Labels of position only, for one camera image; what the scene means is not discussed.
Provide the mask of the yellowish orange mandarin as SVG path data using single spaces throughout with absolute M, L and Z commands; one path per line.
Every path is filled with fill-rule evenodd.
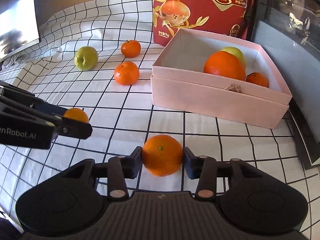
M 89 123 L 88 115 L 80 108 L 70 108 L 63 114 L 63 116 L 76 121 Z

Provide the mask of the green pear in box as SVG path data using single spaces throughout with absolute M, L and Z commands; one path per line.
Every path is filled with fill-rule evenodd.
M 246 59 L 240 49 L 238 49 L 236 47 L 224 47 L 221 49 L 221 51 L 225 51 L 227 53 L 234 55 L 241 62 L 241 64 L 243 65 L 244 68 L 247 67 Z

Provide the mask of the open computer case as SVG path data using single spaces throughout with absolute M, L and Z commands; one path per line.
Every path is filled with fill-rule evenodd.
M 292 93 L 289 113 L 304 168 L 319 167 L 319 0 L 257 0 L 251 40 Z

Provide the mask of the large orange in box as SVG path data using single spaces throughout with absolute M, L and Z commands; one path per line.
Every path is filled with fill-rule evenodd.
M 226 51 L 218 51 L 210 55 L 204 64 L 203 72 L 244 81 L 246 72 L 240 60 Z

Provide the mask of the white black-grid tablecloth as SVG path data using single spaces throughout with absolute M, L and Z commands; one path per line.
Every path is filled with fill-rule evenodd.
M 40 28 L 41 43 L 3 63 L 1 79 L 49 103 L 78 107 L 89 117 L 86 140 L 57 137 L 48 150 L 1 146 L 1 209 L 13 221 L 19 196 L 33 186 L 87 158 L 97 163 L 130 154 L 149 137 L 168 134 L 195 155 L 227 161 L 240 158 L 304 194 L 308 216 L 302 233 L 319 239 L 319 174 L 305 170 L 297 157 L 290 117 L 275 129 L 154 106 L 152 64 L 162 47 L 152 40 L 152 0 L 93 0 L 55 13 Z M 121 45 L 136 40 L 137 57 L 125 57 Z M 96 49 L 97 64 L 81 71 L 76 52 Z M 118 84 L 114 70 L 131 61 L 139 79 Z

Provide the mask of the large green pear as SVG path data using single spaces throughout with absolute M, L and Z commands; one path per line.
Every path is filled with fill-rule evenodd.
M 81 71 L 91 70 L 98 61 L 98 53 L 90 46 L 81 47 L 75 54 L 74 64 Z

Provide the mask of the small mandarin in box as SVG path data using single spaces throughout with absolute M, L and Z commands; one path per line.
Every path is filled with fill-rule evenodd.
M 246 76 L 245 81 L 248 83 L 253 83 L 255 85 L 269 87 L 269 80 L 263 74 L 259 72 L 253 72 Z

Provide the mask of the pink cardboard box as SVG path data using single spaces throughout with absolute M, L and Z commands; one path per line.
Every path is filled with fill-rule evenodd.
M 265 75 L 270 86 L 205 74 L 210 55 L 227 46 L 242 51 L 247 74 Z M 193 29 L 179 30 L 159 54 L 152 66 L 151 90 L 155 106 L 270 129 L 278 125 L 292 99 L 283 76 L 261 45 Z

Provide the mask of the red egg snack bag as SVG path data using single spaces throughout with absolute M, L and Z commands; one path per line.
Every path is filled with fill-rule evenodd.
M 254 0 L 153 0 L 153 40 L 166 46 L 180 29 L 245 39 Z

